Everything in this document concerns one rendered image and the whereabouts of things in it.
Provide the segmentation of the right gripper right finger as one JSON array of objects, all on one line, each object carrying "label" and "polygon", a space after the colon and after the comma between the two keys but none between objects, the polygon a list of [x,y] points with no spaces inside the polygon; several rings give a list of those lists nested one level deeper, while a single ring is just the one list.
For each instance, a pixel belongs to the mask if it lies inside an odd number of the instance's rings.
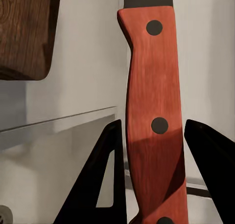
[{"label": "right gripper right finger", "polygon": [[235,142],[191,119],[184,137],[223,224],[235,224]]}]

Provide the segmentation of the parer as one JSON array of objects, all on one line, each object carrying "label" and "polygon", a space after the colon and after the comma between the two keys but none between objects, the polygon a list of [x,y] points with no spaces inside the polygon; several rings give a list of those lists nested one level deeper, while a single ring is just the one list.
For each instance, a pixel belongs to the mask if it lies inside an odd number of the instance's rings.
[{"label": "parer", "polygon": [[131,50],[125,136],[139,212],[129,224],[188,224],[173,0],[124,0],[117,20]]}]

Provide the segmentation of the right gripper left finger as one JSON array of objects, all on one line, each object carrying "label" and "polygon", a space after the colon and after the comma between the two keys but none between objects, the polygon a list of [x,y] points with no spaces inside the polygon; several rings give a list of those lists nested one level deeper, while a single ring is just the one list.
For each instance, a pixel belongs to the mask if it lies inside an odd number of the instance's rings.
[{"label": "right gripper left finger", "polygon": [[[113,206],[96,207],[112,150]],[[105,126],[53,224],[127,224],[121,119]]]}]

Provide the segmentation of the cutting board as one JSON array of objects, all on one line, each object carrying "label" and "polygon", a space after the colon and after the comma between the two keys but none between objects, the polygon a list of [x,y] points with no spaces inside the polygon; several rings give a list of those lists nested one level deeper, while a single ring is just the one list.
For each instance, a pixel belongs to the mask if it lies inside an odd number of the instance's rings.
[{"label": "cutting board", "polygon": [[60,0],[0,0],[0,73],[40,81],[50,71]]}]

